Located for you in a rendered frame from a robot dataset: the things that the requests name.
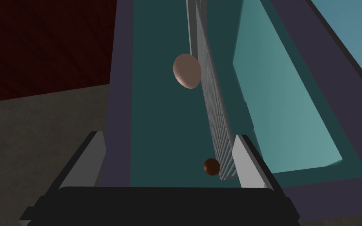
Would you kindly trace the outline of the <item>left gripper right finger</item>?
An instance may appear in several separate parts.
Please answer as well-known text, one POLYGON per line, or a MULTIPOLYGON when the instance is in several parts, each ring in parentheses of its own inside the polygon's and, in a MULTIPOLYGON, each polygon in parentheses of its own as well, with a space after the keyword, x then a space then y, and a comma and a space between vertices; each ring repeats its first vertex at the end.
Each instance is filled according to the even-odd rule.
POLYGON ((247 135, 236 135, 232 157, 241 187, 283 191, 247 135))

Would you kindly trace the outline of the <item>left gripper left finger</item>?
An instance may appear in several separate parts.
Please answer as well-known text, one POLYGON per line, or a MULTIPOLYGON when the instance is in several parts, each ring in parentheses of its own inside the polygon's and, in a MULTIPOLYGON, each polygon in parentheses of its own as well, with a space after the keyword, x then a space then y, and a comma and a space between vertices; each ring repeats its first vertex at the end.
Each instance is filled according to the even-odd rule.
POLYGON ((94 186, 105 154, 103 132, 90 132, 52 182, 48 192, 58 191, 63 187, 94 186))

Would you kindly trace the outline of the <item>brown round door knob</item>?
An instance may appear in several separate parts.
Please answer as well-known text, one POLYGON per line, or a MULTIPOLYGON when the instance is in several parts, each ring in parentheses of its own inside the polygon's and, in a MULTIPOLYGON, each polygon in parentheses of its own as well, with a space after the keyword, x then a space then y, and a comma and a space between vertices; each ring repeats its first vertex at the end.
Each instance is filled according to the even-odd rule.
POLYGON ((214 159, 209 158, 204 162, 204 171, 210 176, 218 175, 220 172, 220 163, 214 159))

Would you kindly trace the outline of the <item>teal door leaf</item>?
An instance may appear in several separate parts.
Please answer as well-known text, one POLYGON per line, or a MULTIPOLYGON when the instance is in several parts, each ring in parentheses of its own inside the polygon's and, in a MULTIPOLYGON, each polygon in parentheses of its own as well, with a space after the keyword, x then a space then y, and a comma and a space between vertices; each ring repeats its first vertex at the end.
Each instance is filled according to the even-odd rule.
MULTIPOLYGON (((362 178, 362 162, 271 0, 208 0, 206 38, 232 136, 246 134, 282 187, 362 178)), ((203 171, 229 148, 217 102, 182 87, 186 0, 134 0, 131 184, 238 187, 203 171)))

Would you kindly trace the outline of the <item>beige round door knob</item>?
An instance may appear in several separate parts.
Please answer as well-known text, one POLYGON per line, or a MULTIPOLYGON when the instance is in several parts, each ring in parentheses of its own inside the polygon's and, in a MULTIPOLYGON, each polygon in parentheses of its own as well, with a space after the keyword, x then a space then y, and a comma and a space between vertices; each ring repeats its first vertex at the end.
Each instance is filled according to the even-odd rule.
POLYGON ((176 80, 187 89, 194 89, 201 81, 201 67, 190 54, 179 55, 172 66, 176 80))

